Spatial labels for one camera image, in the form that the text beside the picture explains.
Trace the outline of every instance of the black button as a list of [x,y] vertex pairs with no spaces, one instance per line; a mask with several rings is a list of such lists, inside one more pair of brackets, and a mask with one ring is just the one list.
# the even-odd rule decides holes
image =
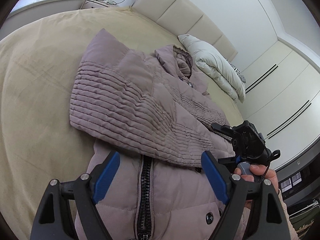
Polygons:
[[208,225],[210,225],[213,222],[213,215],[211,212],[205,215],[205,221]]

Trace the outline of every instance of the black zipper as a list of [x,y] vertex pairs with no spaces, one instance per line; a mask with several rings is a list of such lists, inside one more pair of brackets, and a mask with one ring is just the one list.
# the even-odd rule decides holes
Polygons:
[[138,240],[149,240],[151,237],[151,211],[150,211],[150,170],[152,158],[143,156],[141,173],[141,201],[137,223]]

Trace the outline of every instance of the beige bed sheet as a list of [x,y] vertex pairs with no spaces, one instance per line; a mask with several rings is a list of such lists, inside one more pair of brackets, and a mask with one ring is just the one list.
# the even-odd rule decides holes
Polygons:
[[[82,54],[102,28],[145,53],[181,46],[174,35],[128,7],[49,16],[0,42],[0,211],[20,240],[29,238],[49,181],[76,179],[94,153],[94,138],[70,126],[69,101]],[[233,100],[208,81],[213,101],[232,125],[240,124]]]

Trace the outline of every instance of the upholstered headboard panel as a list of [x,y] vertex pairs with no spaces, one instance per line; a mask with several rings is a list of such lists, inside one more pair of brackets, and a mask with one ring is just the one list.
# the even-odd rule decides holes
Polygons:
[[190,34],[212,44],[231,61],[237,51],[220,29],[189,0],[136,0],[133,8],[172,34]]

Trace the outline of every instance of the hand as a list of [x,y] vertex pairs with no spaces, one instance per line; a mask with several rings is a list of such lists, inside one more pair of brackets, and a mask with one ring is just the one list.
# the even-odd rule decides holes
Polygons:
[[[250,171],[254,174],[254,175],[258,175],[258,176],[262,176],[264,174],[264,172],[266,171],[266,166],[264,165],[250,165]],[[239,168],[235,169],[234,174],[238,174],[240,175],[244,180],[246,181],[251,181],[254,182],[254,177],[252,175],[241,175],[241,170]],[[273,187],[275,188],[277,194],[279,192],[279,184],[278,184],[278,178],[277,178],[277,174],[274,170],[269,169],[265,175],[265,179],[269,179],[273,185]],[[245,207],[246,208],[251,208],[251,201],[252,200],[247,200],[245,202]]]

